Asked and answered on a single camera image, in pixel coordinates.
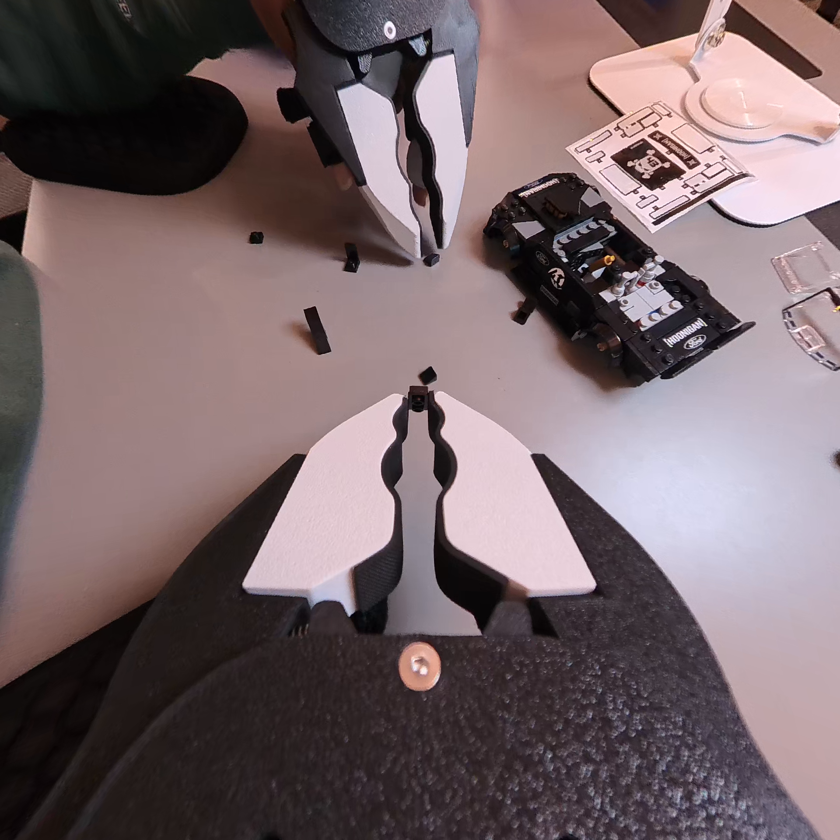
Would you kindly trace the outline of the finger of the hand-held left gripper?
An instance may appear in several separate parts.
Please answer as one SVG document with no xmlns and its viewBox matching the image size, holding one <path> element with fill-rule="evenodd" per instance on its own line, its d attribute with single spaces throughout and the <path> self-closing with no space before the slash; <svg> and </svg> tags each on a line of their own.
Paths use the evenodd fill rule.
<svg viewBox="0 0 840 840">
<path fill-rule="evenodd" d="M 359 159 L 360 192 L 388 234 L 407 254 L 420 258 L 422 234 L 412 192 L 397 157 L 399 129 L 391 99 L 366 86 L 338 91 L 343 116 Z"/>
<path fill-rule="evenodd" d="M 459 214 L 468 160 L 453 56 L 436 56 L 426 64 L 415 85 L 415 114 L 434 235 L 437 246 L 446 249 Z"/>
</svg>

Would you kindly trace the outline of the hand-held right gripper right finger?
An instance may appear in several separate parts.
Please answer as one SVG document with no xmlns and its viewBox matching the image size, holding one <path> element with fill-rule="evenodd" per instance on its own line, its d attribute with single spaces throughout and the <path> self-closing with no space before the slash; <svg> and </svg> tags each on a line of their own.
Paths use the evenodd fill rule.
<svg viewBox="0 0 840 840">
<path fill-rule="evenodd" d="M 531 451 L 444 392 L 434 393 L 434 475 L 437 584 L 480 631 L 501 602 L 595 591 Z"/>
</svg>

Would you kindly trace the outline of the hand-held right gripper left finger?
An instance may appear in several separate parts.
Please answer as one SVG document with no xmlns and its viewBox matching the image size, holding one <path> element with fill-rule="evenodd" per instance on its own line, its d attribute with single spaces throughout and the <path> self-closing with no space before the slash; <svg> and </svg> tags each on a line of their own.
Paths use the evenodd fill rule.
<svg viewBox="0 0 840 840">
<path fill-rule="evenodd" d="M 370 610 L 403 568 L 401 503 L 407 400 L 392 394 L 311 447 L 244 578 L 253 595 Z"/>
</svg>

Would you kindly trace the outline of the black lego car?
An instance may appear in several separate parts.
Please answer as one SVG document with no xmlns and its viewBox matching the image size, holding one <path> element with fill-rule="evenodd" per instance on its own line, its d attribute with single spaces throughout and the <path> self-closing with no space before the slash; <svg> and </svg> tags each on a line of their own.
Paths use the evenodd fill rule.
<svg viewBox="0 0 840 840">
<path fill-rule="evenodd" d="M 509 192 L 483 233 L 511 258 L 535 308 L 634 384 L 674 379 L 755 325 L 649 247 L 576 174 Z"/>
</svg>

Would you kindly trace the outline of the clear lego windshield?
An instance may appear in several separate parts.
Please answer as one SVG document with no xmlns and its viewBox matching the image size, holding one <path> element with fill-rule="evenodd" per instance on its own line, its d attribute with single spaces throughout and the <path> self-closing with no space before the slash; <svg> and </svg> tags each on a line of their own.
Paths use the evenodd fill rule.
<svg viewBox="0 0 840 840">
<path fill-rule="evenodd" d="M 827 287 L 782 310 L 793 341 L 830 371 L 839 370 L 839 288 Z"/>
</svg>

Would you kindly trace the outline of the clear flat lego piece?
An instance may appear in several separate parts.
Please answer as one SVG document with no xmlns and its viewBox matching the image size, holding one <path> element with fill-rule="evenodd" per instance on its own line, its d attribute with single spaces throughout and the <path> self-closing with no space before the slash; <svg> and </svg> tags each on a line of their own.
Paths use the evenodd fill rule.
<svg viewBox="0 0 840 840">
<path fill-rule="evenodd" d="M 783 287 L 795 298 L 839 285 L 838 260 L 821 240 L 777 255 L 771 265 Z"/>
</svg>

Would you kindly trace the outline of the sticker sheet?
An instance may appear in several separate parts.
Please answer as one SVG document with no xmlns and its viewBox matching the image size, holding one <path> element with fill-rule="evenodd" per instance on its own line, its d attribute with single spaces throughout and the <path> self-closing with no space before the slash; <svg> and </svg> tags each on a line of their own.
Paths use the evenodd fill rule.
<svg viewBox="0 0 840 840">
<path fill-rule="evenodd" d="M 566 150 L 649 232 L 755 176 L 677 109 L 654 101 Z"/>
</svg>

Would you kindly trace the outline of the white booklet stand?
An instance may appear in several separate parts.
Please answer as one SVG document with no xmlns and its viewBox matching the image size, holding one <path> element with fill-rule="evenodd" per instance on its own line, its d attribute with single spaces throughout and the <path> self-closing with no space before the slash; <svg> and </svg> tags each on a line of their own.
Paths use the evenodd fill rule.
<svg viewBox="0 0 840 840">
<path fill-rule="evenodd" d="M 620 113 L 663 100 L 753 179 L 712 200 L 733 221 L 769 227 L 838 203 L 838 104 L 732 32 L 732 2 L 700 2 L 688 33 L 596 62 L 590 83 Z"/>
</svg>

